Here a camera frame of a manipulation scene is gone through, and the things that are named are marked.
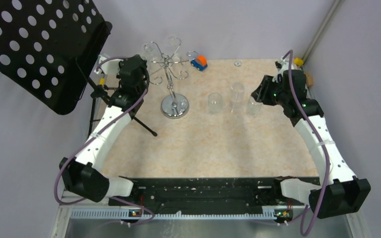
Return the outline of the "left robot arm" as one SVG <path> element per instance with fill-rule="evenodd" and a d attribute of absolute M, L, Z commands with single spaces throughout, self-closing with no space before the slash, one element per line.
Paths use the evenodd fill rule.
<path fill-rule="evenodd" d="M 135 204 L 139 191 L 134 182 L 124 178 L 107 178 L 102 165 L 121 131 L 134 119 L 148 93 L 150 77 L 147 60 L 140 55 L 117 58 L 119 85 L 111 96 L 98 85 L 95 92 L 107 100 L 103 117 L 86 142 L 59 164 L 55 186 L 62 180 L 66 190 L 93 202 L 120 196 L 127 205 Z"/>

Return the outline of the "wine glass removed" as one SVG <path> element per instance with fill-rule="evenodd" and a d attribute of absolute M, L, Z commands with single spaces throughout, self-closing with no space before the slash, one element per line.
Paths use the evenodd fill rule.
<path fill-rule="evenodd" d="M 223 97 L 220 93 L 213 92 L 208 95 L 208 111 L 211 114 L 217 114 L 223 109 Z"/>
<path fill-rule="evenodd" d="M 235 82 L 231 86 L 230 91 L 230 107 L 231 112 L 236 113 L 243 107 L 243 100 L 245 94 L 245 86 L 241 82 Z"/>
<path fill-rule="evenodd" d="M 246 114 L 250 117 L 256 117 L 263 107 L 263 103 L 257 102 L 252 96 L 249 96 Z"/>

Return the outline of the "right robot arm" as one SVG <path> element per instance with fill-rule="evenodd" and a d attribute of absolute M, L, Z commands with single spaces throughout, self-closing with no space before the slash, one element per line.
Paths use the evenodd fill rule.
<path fill-rule="evenodd" d="M 277 204 L 297 200 L 310 206 L 319 219 L 358 212 L 371 191 L 370 183 L 358 178 L 342 158 L 322 108 L 307 96 L 304 72 L 282 59 L 275 62 L 275 67 L 277 74 L 265 75 L 251 98 L 257 103 L 282 107 L 313 158 L 320 184 L 291 176 L 277 177 L 272 200 Z"/>

